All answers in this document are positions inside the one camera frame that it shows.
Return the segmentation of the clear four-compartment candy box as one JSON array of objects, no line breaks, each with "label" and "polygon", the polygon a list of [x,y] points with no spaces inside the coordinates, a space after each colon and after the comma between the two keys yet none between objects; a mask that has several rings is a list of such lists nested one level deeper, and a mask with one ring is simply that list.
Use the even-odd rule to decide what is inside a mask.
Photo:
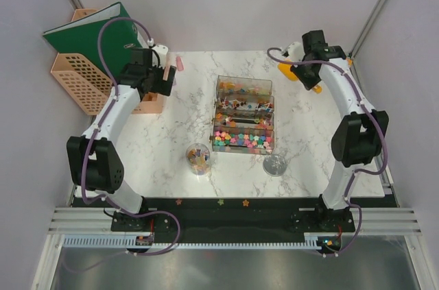
[{"label": "clear four-compartment candy box", "polygon": [[268,155],[275,147],[272,81],[220,75],[211,147],[215,152]]}]

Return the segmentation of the yellow plastic scoop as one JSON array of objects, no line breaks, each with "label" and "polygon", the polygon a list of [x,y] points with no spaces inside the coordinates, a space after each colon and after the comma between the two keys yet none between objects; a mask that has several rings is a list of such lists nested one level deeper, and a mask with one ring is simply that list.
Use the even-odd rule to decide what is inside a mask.
[{"label": "yellow plastic scoop", "polygon": [[[278,63],[278,69],[287,79],[293,82],[297,82],[299,80],[297,76],[291,71],[290,65],[284,63]],[[317,84],[312,88],[312,91],[315,92],[316,94],[320,94],[322,92],[322,87]]]}]

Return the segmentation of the clear round lid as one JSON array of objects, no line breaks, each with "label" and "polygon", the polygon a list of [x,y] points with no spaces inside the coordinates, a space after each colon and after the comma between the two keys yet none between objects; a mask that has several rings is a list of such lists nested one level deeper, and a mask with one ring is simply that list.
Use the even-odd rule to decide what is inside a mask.
[{"label": "clear round lid", "polygon": [[286,169],[287,161],[279,154],[267,155],[263,160],[263,170],[270,176],[282,176]]}]

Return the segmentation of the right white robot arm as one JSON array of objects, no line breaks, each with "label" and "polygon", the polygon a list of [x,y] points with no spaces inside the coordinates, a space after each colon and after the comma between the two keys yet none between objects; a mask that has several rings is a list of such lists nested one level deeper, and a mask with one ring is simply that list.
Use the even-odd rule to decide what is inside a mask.
[{"label": "right white robot arm", "polygon": [[327,231],[338,224],[337,211],[350,206],[356,175],[377,176],[385,171],[389,116],[365,98],[353,79],[346,54],[340,46],[330,46],[321,29],[303,34],[302,46],[304,57],[293,63],[290,72],[307,90],[324,82],[341,117],[331,139],[335,166],[320,196],[324,208],[317,210],[313,218],[319,229]]}]

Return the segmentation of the clear plastic cup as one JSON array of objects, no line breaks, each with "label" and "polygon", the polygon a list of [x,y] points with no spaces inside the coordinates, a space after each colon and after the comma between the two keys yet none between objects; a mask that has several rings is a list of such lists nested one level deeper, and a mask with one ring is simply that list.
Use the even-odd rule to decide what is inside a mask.
[{"label": "clear plastic cup", "polygon": [[197,176],[203,176],[211,169],[210,151],[204,144],[190,145],[186,150],[186,159],[189,169]]}]

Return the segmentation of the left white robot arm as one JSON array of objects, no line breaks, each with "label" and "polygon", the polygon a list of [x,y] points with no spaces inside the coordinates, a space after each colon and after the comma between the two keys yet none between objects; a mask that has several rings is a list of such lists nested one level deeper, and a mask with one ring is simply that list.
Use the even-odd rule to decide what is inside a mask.
[{"label": "left white robot arm", "polygon": [[151,215],[141,208],[141,195],[124,179],[116,143],[128,117],[147,94],[170,95],[176,68],[169,65],[168,53],[164,45],[134,48],[93,124],[67,141],[72,181],[82,189],[84,203],[104,200],[126,211],[126,221],[135,230],[146,229]]}]

